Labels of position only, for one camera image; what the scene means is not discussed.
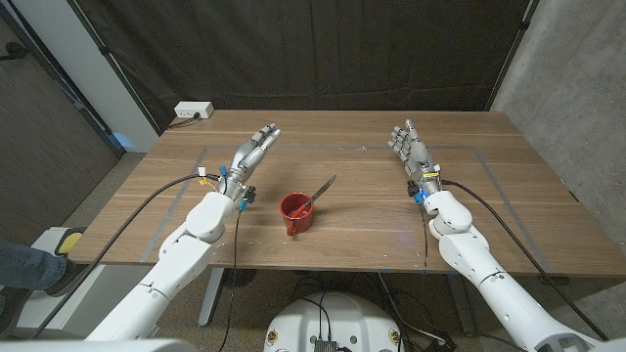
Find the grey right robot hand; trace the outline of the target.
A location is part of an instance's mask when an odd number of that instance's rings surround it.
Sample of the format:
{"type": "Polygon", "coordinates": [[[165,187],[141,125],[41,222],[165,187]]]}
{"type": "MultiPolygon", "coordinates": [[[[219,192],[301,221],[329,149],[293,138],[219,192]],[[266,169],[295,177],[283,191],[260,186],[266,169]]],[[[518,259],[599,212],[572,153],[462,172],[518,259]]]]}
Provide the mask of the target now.
{"type": "Polygon", "coordinates": [[[441,190],[440,166],[434,162],[411,119],[405,121],[404,127],[394,127],[387,144],[404,164],[410,197],[424,200],[441,190]]]}

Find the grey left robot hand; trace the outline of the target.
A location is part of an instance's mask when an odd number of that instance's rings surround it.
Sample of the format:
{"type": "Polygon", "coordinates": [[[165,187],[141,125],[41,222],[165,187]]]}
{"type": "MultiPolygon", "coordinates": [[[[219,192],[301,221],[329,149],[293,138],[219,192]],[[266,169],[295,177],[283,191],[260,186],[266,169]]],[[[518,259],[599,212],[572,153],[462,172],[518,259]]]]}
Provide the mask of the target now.
{"type": "Polygon", "coordinates": [[[270,123],[243,142],[236,150],[225,175],[221,177],[217,190],[224,196],[236,200],[242,194],[246,181],[281,133],[275,123],[270,123]]]}

